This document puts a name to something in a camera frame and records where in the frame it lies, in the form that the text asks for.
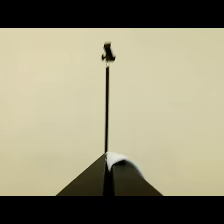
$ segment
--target white fabric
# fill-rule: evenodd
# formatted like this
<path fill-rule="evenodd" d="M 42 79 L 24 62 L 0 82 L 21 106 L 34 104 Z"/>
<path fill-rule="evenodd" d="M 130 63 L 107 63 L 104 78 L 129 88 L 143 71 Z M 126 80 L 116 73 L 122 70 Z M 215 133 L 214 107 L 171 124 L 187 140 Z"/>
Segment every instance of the white fabric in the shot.
<path fill-rule="evenodd" d="M 111 171 L 111 168 L 114 164 L 119 163 L 121 161 L 126 161 L 126 162 L 131 163 L 136 168 L 136 170 L 139 172 L 139 174 L 142 176 L 142 178 L 144 178 L 138 165 L 136 163 L 132 162 L 130 159 L 128 159 L 127 156 L 118 154 L 115 152 L 107 152 L 106 158 L 107 158 L 107 167 L 108 167 L 109 171 Z"/>

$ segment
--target thin vertical rod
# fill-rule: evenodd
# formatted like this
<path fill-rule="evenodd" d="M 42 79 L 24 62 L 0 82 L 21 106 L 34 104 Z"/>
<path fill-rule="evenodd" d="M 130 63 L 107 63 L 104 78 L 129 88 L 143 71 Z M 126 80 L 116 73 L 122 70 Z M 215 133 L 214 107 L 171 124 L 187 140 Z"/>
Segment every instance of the thin vertical rod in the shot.
<path fill-rule="evenodd" d="M 105 153 L 108 151 L 108 122 L 109 122 L 109 66 L 106 67 L 106 114 L 105 114 Z"/>

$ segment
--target yellow wall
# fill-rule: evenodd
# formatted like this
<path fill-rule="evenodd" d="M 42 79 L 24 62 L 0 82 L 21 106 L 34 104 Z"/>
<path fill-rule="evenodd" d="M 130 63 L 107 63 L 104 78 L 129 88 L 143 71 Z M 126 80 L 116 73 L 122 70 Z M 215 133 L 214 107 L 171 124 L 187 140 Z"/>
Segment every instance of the yellow wall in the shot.
<path fill-rule="evenodd" d="M 0 195 L 55 195 L 109 150 L 164 195 L 224 195 L 223 29 L 0 29 Z"/>

